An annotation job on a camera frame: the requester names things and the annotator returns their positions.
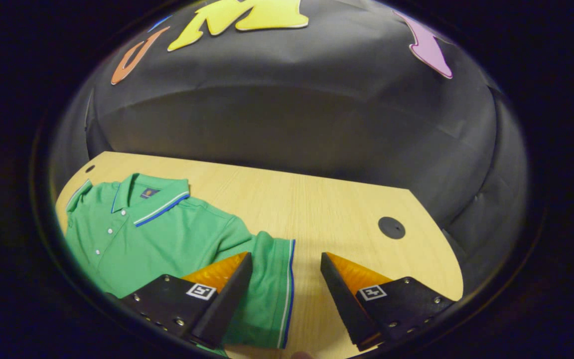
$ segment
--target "shirt placket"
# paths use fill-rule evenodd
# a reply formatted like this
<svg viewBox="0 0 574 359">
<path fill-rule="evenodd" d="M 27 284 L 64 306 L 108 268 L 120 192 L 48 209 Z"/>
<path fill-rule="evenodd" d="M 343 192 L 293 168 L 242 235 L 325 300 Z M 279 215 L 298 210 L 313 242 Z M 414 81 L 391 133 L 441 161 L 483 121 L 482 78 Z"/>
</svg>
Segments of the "shirt placket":
<svg viewBox="0 0 574 359">
<path fill-rule="evenodd" d="M 107 252 L 114 238 L 119 234 L 121 228 L 123 228 L 125 223 L 128 221 L 128 218 L 128 211 L 126 209 L 121 209 L 121 211 L 116 211 L 115 213 L 110 214 L 109 218 L 104 221 L 107 225 L 97 229 L 98 238 L 101 240 L 96 241 L 96 248 L 93 249 L 94 259 L 92 262 L 94 264 L 94 268 L 99 268 L 105 252 Z"/>
</svg>

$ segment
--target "blue stripe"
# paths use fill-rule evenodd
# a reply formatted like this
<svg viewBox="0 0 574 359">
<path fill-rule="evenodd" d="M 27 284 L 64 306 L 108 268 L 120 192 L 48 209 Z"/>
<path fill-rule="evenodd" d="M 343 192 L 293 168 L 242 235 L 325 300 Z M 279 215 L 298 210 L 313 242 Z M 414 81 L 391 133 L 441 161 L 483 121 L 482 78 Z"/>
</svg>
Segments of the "blue stripe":
<svg viewBox="0 0 574 359">
<path fill-rule="evenodd" d="M 165 209 L 163 209 L 162 211 L 160 211 L 159 213 L 151 216 L 150 218 L 144 220 L 143 222 L 139 223 L 139 224 L 135 224 L 136 227 L 139 227 L 141 225 L 144 225 L 148 222 L 150 222 L 151 220 L 157 218 L 158 216 L 160 216 L 161 214 L 164 214 L 165 212 L 169 211 L 169 209 L 171 209 L 172 207 L 176 206 L 179 202 L 181 202 L 182 200 L 184 200 L 185 198 L 189 198 L 189 194 L 188 195 L 184 195 L 183 197 L 179 198 L 178 200 L 175 200 L 171 205 L 167 206 Z"/>
<path fill-rule="evenodd" d="M 166 20 L 169 19 L 169 18 L 171 18 L 171 15 L 170 15 L 170 16 L 167 16 L 166 18 L 162 19 L 161 21 L 155 23 L 154 26 L 153 26 L 150 30 L 148 30 L 148 32 L 150 32 L 151 30 L 154 30 L 155 27 L 157 27 L 158 25 L 161 25 L 161 23 L 162 23 L 163 21 L 166 21 Z"/>
<path fill-rule="evenodd" d="M 287 315 L 287 326 L 285 327 L 285 340 L 281 349 L 287 347 L 287 334 L 289 334 L 289 323 L 291 323 L 291 309 L 293 308 L 293 255 L 296 252 L 296 239 L 292 241 L 291 258 L 289 259 L 289 277 L 291 278 L 291 298 L 289 299 L 289 314 Z"/>
<path fill-rule="evenodd" d="M 110 208 L 110 213 L 114 213 L 114 202 L 117 201 L 117 195 L 119 194 L 119 188 L 121 188 L 120 184 L 117 187 L 117 193 L 114 194 L 114 200 L 112 200 L 112 208 Z"/>
</svg>

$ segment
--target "shirt sleeve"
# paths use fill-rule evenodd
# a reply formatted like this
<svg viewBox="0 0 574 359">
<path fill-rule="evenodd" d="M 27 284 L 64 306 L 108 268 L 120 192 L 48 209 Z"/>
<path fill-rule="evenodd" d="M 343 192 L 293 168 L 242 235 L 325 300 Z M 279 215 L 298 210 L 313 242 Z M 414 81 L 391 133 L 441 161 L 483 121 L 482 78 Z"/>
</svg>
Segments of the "shirt sleeve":
<svg viewBox="0 0 574 359">
<path fill-rule="evenodd" d="M 68 200 L 68 204 L 66 204 L 66 213 L 68 214 L 68 216 L 70 216 L 70 214 L 77 208 L 79 198 L 81 198 L 82 195 L 87 193 L 90 190 L 90 188 L 92 188 L 92 182 L 90 182 L 90 180 L 87 179 L 86 182 L 84 182 L 84 184 L 82 184 L 81 187 L 79 187 L 75 191 L 75 193 L 72 194 L 70 200 Z"/>
<path fill-rule="evenodd" d="M 251 234 L 234 217 L 219 238 L 216 261 L 244 251 L 251 252 L 253 271 L 223 343 L 262 348 L 284 348 L 291 306 L 293 240 L 273 238 L 267 232 Z"/>
</svg>

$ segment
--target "yellow letter m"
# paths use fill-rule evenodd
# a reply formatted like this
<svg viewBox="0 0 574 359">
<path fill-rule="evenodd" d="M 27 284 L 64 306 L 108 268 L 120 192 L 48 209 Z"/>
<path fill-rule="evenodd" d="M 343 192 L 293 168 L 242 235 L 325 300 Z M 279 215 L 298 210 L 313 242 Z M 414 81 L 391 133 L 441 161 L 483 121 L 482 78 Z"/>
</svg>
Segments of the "yellow letter m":
<svg viewBox="0 0 574 359">
<path fill-rule="evenodd" d="M 299 28 L 309 23 L 309 18 L 300 14 L 300 0 L 219 0 L 196 10 L 196 16 L 178 39 L 169 44 L 168 51 L 198 41 L 203 36 L 200 27 L 205 21 L 210 34 L 216 36 L 249 9 L 249 15 L 236 23 L 238 30 Z"/>
</svg>

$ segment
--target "shirt collar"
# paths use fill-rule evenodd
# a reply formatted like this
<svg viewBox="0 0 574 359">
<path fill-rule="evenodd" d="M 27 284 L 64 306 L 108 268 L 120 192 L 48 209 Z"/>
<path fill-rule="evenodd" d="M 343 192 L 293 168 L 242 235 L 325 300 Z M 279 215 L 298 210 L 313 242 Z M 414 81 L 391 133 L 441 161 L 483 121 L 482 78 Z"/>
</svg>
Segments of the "shirt collar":
<svg viewBox="0 0 574 359">
<path fill-rule="evenodd" d="M 132 191 L 135 183 L 161 190 L 147 200 L 128 206 L 130 204 L 130 191 Z M 121 209 L 128 209 L 130 219 L 136 227 L 139 227 L 157 218 L 188 197 L 189 184 L 186 179 L 164 179 L 134 173 L 119 184 L 110 211 L 115 213 Z"/>
</svg>

